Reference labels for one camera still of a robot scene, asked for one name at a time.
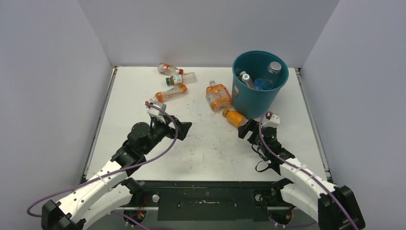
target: orange bottle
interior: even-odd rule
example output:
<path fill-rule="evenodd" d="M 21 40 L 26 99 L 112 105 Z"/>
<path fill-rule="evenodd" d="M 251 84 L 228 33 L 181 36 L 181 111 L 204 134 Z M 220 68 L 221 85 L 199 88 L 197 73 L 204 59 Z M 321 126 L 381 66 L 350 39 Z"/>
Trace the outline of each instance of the orange bottle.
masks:
<path fill-rule="evenodd" d="M 188 90 L 188 88 L 186 87 L 186 85 L 184 85 L 183 83 L 179 83 L 175 87 L 170 88 L 167 91 L 157 92 L 155 94 L 155 97 L 152 98 L 152 100 L 163 103 L 173 97 L 177 97 L 177 96 L 181 95 L 182 93 L 185 93 L 187 90 Z"/>
<path fill-rule="evenodd" d="M 230 111 L 225 109 L 223 111 L 223 117 L 225 117 L 229 123 L 237 128 L 243 126 L 247 122 L 247 119 L 243 115 L 233 110 Z"/>
<path fill-rule="evenodd" d="M 222 84 L 215 84 L 214 80 L 209 82 L 210 86 L 206 89 L 206 99 L 213 111 L 231 107 L 231 96 L 227 88 Z"/>

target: teal bucket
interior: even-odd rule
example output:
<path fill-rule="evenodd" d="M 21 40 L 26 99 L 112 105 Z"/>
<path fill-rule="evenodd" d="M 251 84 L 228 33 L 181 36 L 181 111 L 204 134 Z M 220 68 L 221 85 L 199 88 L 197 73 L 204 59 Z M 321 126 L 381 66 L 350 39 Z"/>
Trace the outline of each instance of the teal bucket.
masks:
<path fill-rule="evenodd" d="M 237 76 L 245 71 L 253 81 L 267 74 L 268 65 L 277 61 L 282 65 L 279 80 L 270 90 L 256 90 L 248 87 Z M 288 81 L 289 71 L 285 62 L 266 51 L 249 51 L 241 54 L 233 63 L 232 104 L 234 109 L 247 119 L 262 116 L 271 106 L 279 90 Z"/>

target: screw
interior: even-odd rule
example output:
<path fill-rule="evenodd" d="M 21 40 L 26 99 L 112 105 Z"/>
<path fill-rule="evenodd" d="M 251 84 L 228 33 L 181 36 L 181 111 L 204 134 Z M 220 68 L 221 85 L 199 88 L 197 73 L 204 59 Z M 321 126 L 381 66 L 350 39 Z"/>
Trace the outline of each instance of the screw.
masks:
<path fill-rule="evenodd" d="M 158 195 L 153 195 L 152 196 L 152 201 L 154 201 L 155 203 L 159 201 L 159 196 Z"/>
<path fill-rule="evenodd" d="M 262 199 L 261 197 L 262 197 L 261 194 L 256 194 L 256 195 L 255 195 L 255 200 L 258 201 L 258 202 L 260 202 L 261 199 Z"/>

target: table surface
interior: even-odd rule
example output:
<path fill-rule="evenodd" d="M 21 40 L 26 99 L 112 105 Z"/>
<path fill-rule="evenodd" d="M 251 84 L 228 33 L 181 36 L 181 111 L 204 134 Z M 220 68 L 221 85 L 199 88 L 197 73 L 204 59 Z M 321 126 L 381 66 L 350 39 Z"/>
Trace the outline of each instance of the table surface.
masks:
<path fill-rule="evenodd" d="M 132 177 L 136 180 L 171 181 L 277 181 L 273 170 L 254 170 L 259 156 L 237 129 L 221 115 L 214 113 L 205 98 L 209 80 L 232 86 L 231 68 L 184 68 L 195 72 L 197 82 L 188 91 L 167 101 L 170 115 L 181 122 L 192 122 L 187 138 L 177 140 L 160 159 L 142 166 Z M 92 177 L 121 147 L 131 127 L 138 122 L 149 124 L 144 102 L 155 93 L 169 89 L 165 75 L 156 67 L 119 67 L 97 142 L 90 161 L 87 179 Z M 279 116 L 278 140 L 288 151 L 321 178 L 326 179 L 310 118 L 295 70 L 289 68 L 289 79 L 279 91 L 270 110 Z M 164 138 L 147 156 L 159 155 L 172 142 Z"/>

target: white wall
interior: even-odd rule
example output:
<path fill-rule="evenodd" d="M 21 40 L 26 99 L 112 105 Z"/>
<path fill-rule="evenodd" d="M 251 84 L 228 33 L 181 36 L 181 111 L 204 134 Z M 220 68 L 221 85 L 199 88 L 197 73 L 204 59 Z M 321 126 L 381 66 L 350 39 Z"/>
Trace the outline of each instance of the white wall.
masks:
<path fill-rule="evenodd" d="M 76 0 L 1 1 L 1 229 L 41 229 L 25 209 L 79 182 L 110 75 Z"/>
<path fill-rule="evenodd" d="M 114 65 L 231 66 L 267 50 L 301 67 L 339 0 L 79 0 Z"/>
<path fill-rule="evenodd" d="M 335 182 L 367 229 L 405 229 L 406 1 L 341 0 L 302 69 Z"/>

